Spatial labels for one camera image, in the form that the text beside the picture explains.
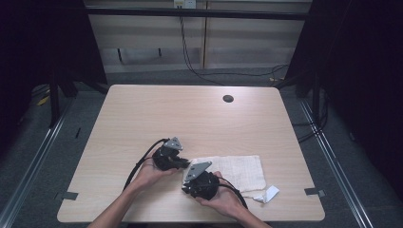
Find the grey tape strip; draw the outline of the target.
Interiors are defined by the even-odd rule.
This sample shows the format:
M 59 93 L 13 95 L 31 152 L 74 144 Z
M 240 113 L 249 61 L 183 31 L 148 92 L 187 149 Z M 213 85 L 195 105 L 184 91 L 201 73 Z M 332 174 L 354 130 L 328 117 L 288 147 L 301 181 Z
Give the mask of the grey tape strip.
M 55 195 L 56 200 L 76 200 L 78 197 L 77 193 L 73 192 L 59 192 Z
M 326 193 L 324 190 L 317 190 L 315 187 L 313 188 L 305 188 L 304 192 L 307 196 L 318 195 L 320 198 L 325 197 Z

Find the white towel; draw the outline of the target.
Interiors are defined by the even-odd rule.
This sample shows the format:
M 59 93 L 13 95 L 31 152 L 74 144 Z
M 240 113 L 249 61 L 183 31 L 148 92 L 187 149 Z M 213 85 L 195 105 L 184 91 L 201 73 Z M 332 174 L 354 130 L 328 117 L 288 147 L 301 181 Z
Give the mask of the white towel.
M 257 155 L 193 159 L 184 171 L 182 182 L 186 184 L 198 181 L 203 171 L 212 173 L 220 171 L 243 197 L 261 203 L 269 202 L 279 192 L 274 185 L 267 187 L 260 158 Z

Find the white wall outlet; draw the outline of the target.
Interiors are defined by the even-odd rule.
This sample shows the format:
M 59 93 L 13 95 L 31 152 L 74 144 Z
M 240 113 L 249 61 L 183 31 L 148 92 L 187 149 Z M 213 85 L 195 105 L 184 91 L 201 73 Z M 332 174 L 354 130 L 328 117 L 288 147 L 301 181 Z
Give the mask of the white wall outlet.
M 175 9 L 191 9 L 195 10 L 197 8 L 196 0 L 173 0 Z

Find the person's left hand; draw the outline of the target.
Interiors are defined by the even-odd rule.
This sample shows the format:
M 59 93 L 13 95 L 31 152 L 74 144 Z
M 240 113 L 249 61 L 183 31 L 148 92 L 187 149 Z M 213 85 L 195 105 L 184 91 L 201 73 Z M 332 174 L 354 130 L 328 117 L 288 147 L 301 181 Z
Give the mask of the person's left hand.
M 181 171 L 181 169 L 178 168 L 171 168 L 165 171 L 160 170 L 156 166 L 155 162 L 151 158 L 148 158 L 142 164 L 133 182 L 135 186 L 145 190 L 148 187 L 151 187 L 161 178 L 171 176 L 179 171 Z

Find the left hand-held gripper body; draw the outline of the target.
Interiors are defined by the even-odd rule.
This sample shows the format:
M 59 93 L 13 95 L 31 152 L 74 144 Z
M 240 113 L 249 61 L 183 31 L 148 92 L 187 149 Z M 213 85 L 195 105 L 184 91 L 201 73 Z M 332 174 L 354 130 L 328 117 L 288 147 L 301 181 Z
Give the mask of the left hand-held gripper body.
M 177 168 L 179 162 L 179 153 L 182 151 L 182 145 L 177 137 L 168 139 L 153 154 L 152 158 L 157 167 L 163 171 Z

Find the black metal stand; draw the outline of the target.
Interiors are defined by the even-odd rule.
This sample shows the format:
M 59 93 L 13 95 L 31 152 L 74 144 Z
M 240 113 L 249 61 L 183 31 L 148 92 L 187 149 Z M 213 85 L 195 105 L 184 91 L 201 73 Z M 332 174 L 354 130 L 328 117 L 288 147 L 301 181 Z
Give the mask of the black metal stand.
M 58 84 L 54 74 L 49 76 L 49 97 L 50 97 L 50 109 L 51 118 L 49 127 L 52 128 L 56 125 L 60 118 L 60 107 L 59 107 L 59 92 Z

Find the black curtain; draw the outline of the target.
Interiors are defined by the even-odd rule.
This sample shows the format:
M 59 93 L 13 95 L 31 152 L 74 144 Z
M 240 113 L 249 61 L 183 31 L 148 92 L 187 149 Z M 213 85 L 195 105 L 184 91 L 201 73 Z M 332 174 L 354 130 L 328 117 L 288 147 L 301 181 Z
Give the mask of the black curtain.
M 285 76 L 321 85 L 403 201 L 403 0 L 312 0 Z
M 16 138 L 32 90 L 107 84 L 84 0 L 0 0 L 0 156 Z

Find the metal floor rail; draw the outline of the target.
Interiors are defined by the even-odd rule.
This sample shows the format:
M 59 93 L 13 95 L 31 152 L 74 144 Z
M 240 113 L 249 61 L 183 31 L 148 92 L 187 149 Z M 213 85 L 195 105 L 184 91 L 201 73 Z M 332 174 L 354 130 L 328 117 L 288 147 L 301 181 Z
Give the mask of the metal floor rail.
M 48 153 L 56 140 L 59 132 L 64 124 L 66 115 L 68 114 L 71 106 L 74 104 L 74 99 L 68 99 L 65 109 L 61 116 L 56 120 L 55 124 L 48 129 L 45 138 L 42 140 L 40 146 L 36 150 L 33 160 L 29 164 L 28 170 L 25 172 L 23 178 L 18 183 L 16 189 L 11 195 L 9 201 L 6 203 L 4 210 L 0 214 L 0 228 L 11 228 L 14 223 L 28 193 L 35 182 L 36 177 L 43 165 Z
M 312 133 L 315 136 L 316 141 L 336 178 L 336 182 L 355 217 L 358 226 L 360 228 L 374 228 L 374 225 L 364 205 L 347 178 L 325 133 L 314 123 L 314 114 L 312 108 L 309 106 L 309 103 L 305 99 L 302 99 L 300 101 L 300 106 L 305 118 L 309 122 Z

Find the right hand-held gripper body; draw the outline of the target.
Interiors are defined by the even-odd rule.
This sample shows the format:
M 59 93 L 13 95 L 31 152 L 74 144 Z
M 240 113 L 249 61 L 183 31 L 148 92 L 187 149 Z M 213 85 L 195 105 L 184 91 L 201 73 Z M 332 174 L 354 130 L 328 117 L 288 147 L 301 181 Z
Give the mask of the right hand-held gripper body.
M 190 187 L 189 195 L 193 198 L 211 200 L 217 194 L 220 185 L 219 178 L 206 171 L 211 164 L 211 161 L 192 164 L 185 175 L 183 185 Z

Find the black horizontal metal bar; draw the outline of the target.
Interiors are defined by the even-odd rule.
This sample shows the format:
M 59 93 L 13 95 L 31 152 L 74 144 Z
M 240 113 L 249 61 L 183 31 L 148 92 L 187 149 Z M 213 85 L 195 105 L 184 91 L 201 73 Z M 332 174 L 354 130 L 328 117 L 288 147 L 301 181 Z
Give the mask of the black horizontal metal bar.
M 244 10 L 216 10 L 216 9 L 131 9 L 88 7 L 88 14 L 97 15 L 130 15 L 130 16 L 174 16 L 174 17 L 204 17 L 204 18 L 244 18 L 270 20 L 298 20 L 311 19 L 309 13 L 271 12 L 271 11 L 244 11 Z

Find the person's right hand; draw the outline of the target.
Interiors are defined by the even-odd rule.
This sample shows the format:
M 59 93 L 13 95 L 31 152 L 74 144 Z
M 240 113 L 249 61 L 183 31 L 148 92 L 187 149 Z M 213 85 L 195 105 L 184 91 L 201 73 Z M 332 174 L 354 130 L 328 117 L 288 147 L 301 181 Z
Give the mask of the person's right hand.
M 217 194 L 212 199 L 196 198 L 196 201 L 231 219 L 237 219 L 245 210 L 237 195 L 223 186 L 219 187 Z

